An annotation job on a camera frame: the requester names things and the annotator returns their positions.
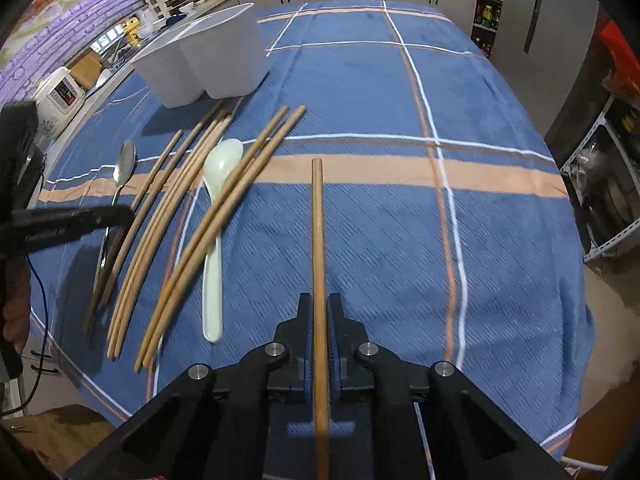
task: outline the hand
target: hand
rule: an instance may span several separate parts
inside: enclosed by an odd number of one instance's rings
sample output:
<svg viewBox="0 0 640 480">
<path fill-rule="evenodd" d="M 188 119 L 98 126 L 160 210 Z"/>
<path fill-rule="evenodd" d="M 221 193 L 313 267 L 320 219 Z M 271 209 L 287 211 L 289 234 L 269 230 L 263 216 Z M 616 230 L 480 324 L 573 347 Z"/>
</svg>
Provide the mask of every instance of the hand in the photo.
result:
<svg viewBox="0 0 640 480">
<path fill-rule="evenodd" d="M 24 258 L 14 258 L 6 263 L 6 302 L 4 316 L 4 338 L 14 344 L 15 351 L 22 353 L 29 338 L 29 315 L 31 313 L 31 269 Z"/>
</svg>

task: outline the spoon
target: spoon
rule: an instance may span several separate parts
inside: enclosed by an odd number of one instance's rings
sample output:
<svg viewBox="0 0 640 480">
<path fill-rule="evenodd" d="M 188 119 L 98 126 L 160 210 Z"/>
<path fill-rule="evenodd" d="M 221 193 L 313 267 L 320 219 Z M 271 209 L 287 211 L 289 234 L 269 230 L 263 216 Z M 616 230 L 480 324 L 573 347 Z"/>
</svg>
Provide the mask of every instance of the spoon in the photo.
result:
<svg viewBox="0 0 640 480">
<path fill-rule="evenodd" d="M 120 197 L 120 192 L 125 184 L 131 178 L 133 174 L 133 169 L 136 167 L 136 146 L 133 143 L 133 140 L 127 139 L 124 141 L 122 148 L 120 149 L 120 155 L 118 156 L 118 161 L 116 162 L 116 167 L 113 168 L 113 181 L 116 183 L 116 192 L 113 194 L 113 200 L 111 201 L 111 205 L 116 205 L 118 198 Z M 94 290 L 98 283 L 98 276 L 102 268 L 104 267 L 104 263 L 107 259 L 107 241 L 109 239 L 109 229 L 105 229 L 104 237 L 102 238 L 102 243 L 100 244 L 100 253 L 98 254 L 98 267 L 95 269 L 95 278 L 94 278 Z"/>
<path fill-rule="evenodd" d="M 238 139 L 220 142 L 204 161 L 202 176 L 211 203 L 222 189 L 222 184 L 238 165 L 244 150 Z M 220 234 L 204 260 L 202 277 L 202 333 L 207 341 L 215 343 L 222 336 L 222 251 Z"/>
</svg>

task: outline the power cord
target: power cord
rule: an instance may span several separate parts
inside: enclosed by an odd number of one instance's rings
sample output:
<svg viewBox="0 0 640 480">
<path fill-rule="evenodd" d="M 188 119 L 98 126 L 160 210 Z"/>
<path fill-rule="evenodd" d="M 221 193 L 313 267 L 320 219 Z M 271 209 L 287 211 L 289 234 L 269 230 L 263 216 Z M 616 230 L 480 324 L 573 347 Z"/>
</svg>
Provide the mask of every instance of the power cord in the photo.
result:
<svg viewBox="0 0 640 480">
<path fill-rule="evenodd" d="M 44 305 L 44 336 L 42 338 L 42 349 L 40 351 L 40 364 L 38 364 L 38 374 L 36 375 L 36 381 L 33 383 L 33 388 L 31 389 L 31 393 L 29 394 L 29 397 L 27 397 L 27 400 L 25 400 L 17 408 L 7 410 L 6 412 L 0 412 L 0 418 L 7 415 L 13 415 L 16 412 L 20 412 L 31 402 L 33 396 L 36 394 L 38 384 L 40 383 L 40 376 L 42 375 L 42 365 L 44 363 L 44 352 L 47 349 L 47 336 L 49 335 L 49 309 L 47 308 L 47 295 L 44 292 L 44 285 L 42 284 L 42 280 L 36 272 L 36 269 L 33 267 L 29 256 L 27 256 L 27 261 L 29 263 L 29 266 L 31 267 L 33 275 L 36 277 L 36 280 L 38 280 L 38 284 L 40 285 L 40 291 L 42 293 L 42 303 Z"/>
</svg>

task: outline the silver spoon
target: silver spoon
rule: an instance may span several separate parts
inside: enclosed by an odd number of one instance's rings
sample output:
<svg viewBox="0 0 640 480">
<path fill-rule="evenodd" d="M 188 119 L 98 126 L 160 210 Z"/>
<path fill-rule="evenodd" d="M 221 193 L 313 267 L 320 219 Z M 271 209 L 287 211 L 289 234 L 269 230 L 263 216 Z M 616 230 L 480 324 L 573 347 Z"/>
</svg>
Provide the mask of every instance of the silver spoon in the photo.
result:
<svg viewBox="0 0 640 480">
<path fill-rule="evenodd" d="M 120 192 L 125 184 L 131 178 L 133 169 L 136 167 L 136 146 L 133 144 L 133 140 L 127 139 L 124 141 L 122 148 L 120 149 L 120 156 L 116 162 L 116 167 L 113 168 L 113 181 L 116 183 L 116 192 L 113 195 L 111 205 L 115 205 L 120 196 Z M 104 237 L 102 238 L 102 244 L 100 245 L 100 253 L 98 254 L 98 267 L 95 269 L 94 290 L 98 283 L 98 276 L 101 270 L 104 268 L 104 263 L 107 259 L 107 241 L 109 238 L 109 229 L 105 229 Z"/>
</svg>

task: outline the wall mural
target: wall mural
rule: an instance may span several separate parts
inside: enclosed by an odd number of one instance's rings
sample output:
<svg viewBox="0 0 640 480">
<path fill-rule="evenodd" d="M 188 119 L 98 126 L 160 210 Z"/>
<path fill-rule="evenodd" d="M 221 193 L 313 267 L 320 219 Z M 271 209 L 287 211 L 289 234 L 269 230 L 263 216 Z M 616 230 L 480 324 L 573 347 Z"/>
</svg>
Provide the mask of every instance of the wall mural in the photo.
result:
<svg viewBox="0 0 640 480">
<path fill-rule="evenodd" d="M 41 79 L 143 4 L 34 0 L 0 50 L 0 104 L 32 95 Z"/>
</svg>

